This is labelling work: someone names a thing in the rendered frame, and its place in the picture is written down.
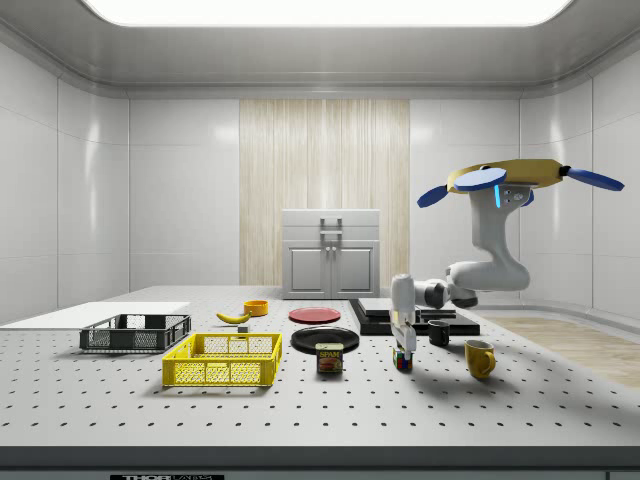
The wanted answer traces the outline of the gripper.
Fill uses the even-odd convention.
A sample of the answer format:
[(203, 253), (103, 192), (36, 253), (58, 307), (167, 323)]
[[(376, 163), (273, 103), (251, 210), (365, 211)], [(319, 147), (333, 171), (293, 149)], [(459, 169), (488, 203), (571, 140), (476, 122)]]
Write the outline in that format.
[(404, 359), (410, 361), (416, 350), (416, 331), (412, 324), (402, 322), (400, 325), (391, 323), (391, 331), (397, 341), (398, 349), (403, 353)]

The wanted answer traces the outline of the yellow mug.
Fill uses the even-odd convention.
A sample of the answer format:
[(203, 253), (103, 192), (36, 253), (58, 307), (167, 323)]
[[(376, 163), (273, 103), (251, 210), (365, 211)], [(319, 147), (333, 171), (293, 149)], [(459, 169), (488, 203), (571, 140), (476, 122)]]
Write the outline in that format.
[(488, 378), (496, 366), (494, 346), (482, 340), (469, 339), (465, 341), (464, 350), (470, 374), (478, 379)]

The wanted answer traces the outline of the flat-sided can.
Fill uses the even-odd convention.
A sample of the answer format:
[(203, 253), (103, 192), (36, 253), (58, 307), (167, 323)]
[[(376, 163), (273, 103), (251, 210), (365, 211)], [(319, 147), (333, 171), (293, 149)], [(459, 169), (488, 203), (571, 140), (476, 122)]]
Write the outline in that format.
[(317, 372), (341, 373), (344, 369), (342, 343), (317, 343), (315, 345)]

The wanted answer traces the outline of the red plate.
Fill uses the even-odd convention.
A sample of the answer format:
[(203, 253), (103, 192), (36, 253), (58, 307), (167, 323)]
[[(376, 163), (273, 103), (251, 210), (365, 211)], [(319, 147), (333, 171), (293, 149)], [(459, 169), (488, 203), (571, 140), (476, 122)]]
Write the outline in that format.
[(328, 307), (302, 307), (290, 311), (288, 318), (302, 324), (328, 324), (338, 321), (341, 314)]

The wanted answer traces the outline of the black plate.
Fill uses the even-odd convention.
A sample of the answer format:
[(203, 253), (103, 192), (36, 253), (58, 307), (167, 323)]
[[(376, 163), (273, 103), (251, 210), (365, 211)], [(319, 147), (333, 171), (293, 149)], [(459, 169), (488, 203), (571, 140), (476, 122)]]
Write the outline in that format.
[(306, 354), (313, 355), (317, 343), (341, 343), (344, 352), (350, 352), (359, 346), (359, 336), (348, 329), (327, 326), (304, 328), (291, 335), (291, 345)]

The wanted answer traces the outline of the white cabinet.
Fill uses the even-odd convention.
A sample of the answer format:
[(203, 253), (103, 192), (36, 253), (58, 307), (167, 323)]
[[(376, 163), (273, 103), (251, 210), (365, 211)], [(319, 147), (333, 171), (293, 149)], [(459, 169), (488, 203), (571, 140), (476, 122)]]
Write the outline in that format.
[(353, 299), (380, 293), (377, 209), (284, 209), (286, 299)]

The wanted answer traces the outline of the yellow basket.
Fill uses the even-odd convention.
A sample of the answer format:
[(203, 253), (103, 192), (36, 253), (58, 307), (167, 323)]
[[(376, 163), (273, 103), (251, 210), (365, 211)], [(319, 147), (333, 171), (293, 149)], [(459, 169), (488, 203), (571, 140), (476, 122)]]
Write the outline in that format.
[(162, 358), (165, 386), (270, 386), (280, 333), (194, 333)]

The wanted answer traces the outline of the drone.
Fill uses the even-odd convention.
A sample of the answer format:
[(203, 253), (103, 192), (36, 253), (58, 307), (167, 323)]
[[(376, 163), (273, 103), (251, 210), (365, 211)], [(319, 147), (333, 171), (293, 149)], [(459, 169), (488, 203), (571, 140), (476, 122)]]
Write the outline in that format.
[(526, 184), (542, 188), (573, 178), (598, 188), (621, 191), (624, 184), (613, 178), (562, 165), (554, 159), (512, 159), (473, 165), (452, 172), (445, 185), (437, 186), (424, 193), (418, 200), (420, 208), (425, 208), (442, 200), (448, 193), (466, 194), (471, 191), (495, 187), (502, 183)]

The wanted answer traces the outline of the dark grey basket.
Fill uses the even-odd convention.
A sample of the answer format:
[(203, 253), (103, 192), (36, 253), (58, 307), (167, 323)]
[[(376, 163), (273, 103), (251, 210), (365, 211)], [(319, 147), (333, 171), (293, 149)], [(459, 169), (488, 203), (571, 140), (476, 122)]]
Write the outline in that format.
[(91, 351), (165, 351), (188, 335), (190, 315), (119, 314), (80, 331), (80, 348)]

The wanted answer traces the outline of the white board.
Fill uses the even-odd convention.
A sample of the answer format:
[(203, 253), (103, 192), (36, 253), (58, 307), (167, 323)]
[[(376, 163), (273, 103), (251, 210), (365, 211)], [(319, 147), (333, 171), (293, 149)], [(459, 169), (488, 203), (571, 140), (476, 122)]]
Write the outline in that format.
[(1, 329), (82, 329), (119, 314), (171, 314), (189, 302), (88, 302), (2, 325)]

